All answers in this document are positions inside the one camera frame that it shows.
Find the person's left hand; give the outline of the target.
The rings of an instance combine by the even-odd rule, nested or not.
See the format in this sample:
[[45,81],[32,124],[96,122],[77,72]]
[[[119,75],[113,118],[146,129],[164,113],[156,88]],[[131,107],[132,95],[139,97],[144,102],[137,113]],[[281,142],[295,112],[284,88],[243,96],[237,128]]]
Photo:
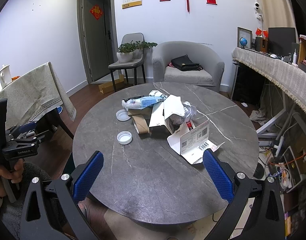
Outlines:
[[19,183],[22,180],[22,173],[24,171],[24,161],[19,159],[14,165],[14,172],[8,171],[5,167],[0,166],[0,198],[7,195],[2,183],[2,178],[11,180],[12,183]]

